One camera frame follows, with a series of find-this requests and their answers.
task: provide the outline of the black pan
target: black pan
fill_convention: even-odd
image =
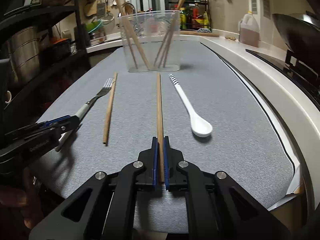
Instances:
[[[285,44],[300,61],[320,74],[320,31],[312,24],[285,14],[273,14],[273,21]]]

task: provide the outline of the metal fork head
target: metal fork head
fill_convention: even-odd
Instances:
[[[104,95],[106,95],[111,87],[112,87],[112,84],[113,84],[113,78],[109,78],[103,85],[103,87],[101,88],[101,90],[97,93],[96,97],[99,98],[99,97],[102,97]]]

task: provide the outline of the white spoon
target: white spoon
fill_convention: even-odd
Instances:
[[[190,116],[191,129],[196,136],[207,137],[212,132],[212,125],[209,124],[205,119],[201,118],[196,111],[193,109],[189,99],[183,92],[182,87],[174,75],[169,74],[172,84],[174,85],[176,91],[178,92],[184,106],[186,107],[188,114]]]

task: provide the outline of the chopstick on table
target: chopstick on table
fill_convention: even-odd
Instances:
[[[116,81],[117,81],[118,73],[115,72],[113,76],[113,84],[110,90],[110,97],[108,101],[108,107],[106,112],[106,119],[103,127],[103,140],[102,142],[107,146],[108,145],[108,136],[109,136],[109,128],[110,128],[110,120],[111,120],[111,112],[112,112],[112,104],[113,98],[115,97],[115,89],[116,89]]]
[[[163,157],[163,121],[162,121],[162,101],[161,101],[161,77],[157,73],[157,137],[159,143],[159,182],[164,182],[164,157]]]
[[[126,13],[125,13],[124,9],[122,8],[122,3],[120,2],[120,0],[117,0],[117,3],[118,3],[118,9],[119,9],[119,11],[121,13],[121,16],[125,16]],[[130,22],[129,22],[127,17],[123,17],[122,19],[123,19],[122,23],[123,23],[123,27],[124,27],[124,30],[125,30],[125,35],[127,36],[128,43],[130,44],[130,36],[131,36],[131,38],[133,39],[134,43],[136,44],[136,46],[138,48],[138,51],[139,51],[139,53],[140,53],[140,55],[142,57],[143,62],[145,63],[147,69],[150,70],[151,66],[150,66],[150,64],[149,64],[149,62],[147,60],[146,55],[144,54],[143,48],[142,48],[142,46],[141,46],[141,44],[140,44],[140,42],[138,40],[138,37],[137,37],[132,25],[130,24]],[[130,51],[131,51],[131,54],[132,54],[133,59],[135,61],[131,46],[130,46]]]
[[[178,6],[177,6],[177,10],[180,10],[180,7],[183,5],[183,3],[184,3],[184,0],[180,0],[180,1],[179,1]],[[170,25],[170,28],[169,28],[169,30],[168,30],[169,35],[168,35],[168,38],[167,38],[167,44],[166,44],[166,48],[164,49],[164,54],[162,55],[162,58],[163,58],[163,56],[164,56],[163,67],[165,67],[165,64],[166,64],[166,62],[167,62],[167,57],[168,57],[168,53],[169,53],[169,48],[170,48],[170,44],[171,44],[171,40],[172,40],[172,36],[173,36],[174,25],[175,25],[175,23],[172,21],[172,23],[171,23],[171,25]]]
[[[179,0],[179,3],[178,3],[178,6],[177,6],[176,10],[180,10],[181,6],[184,4],[184,1],[185,0]],[[158,65],[158,68],[160,67],[162,59],[164,58],[164,56],[167,55],[167,53],[165,53],[166,52],[166,47],[170,46],[171,39],[172,39],[172,36],[173,36],[173,29],[174,29],[174,26],[175,26],[176,22],[177,22],[177,17],[174,17],[172,22],[171,22],[171,24],[170,24],[170,26],[169,26],[169,28],[168,28],[168,30],[167,30],[167,32],[166,32],[166,34],[165,34],[165,36],[164,36],[164,38],[163,38],[162,44],[160,46],[160,49],[158,50],[154,65],[156,65],[158,57],[161,54],[161,50],[162,50],[164,44],[166,43],[164,52],[163,52],[163,54],[161,56],[161,59],[160,59],[159,65]]]

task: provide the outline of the white cup handle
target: white cup handle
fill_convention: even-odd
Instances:
[[[7,97],[9,97],[9,100],[8,100],[8,101],[5,101],[6,104],[10,103],[11,100],[12,100],[12,95],[11,95],[11,92],[10,92],[10,91],[7,91]]]

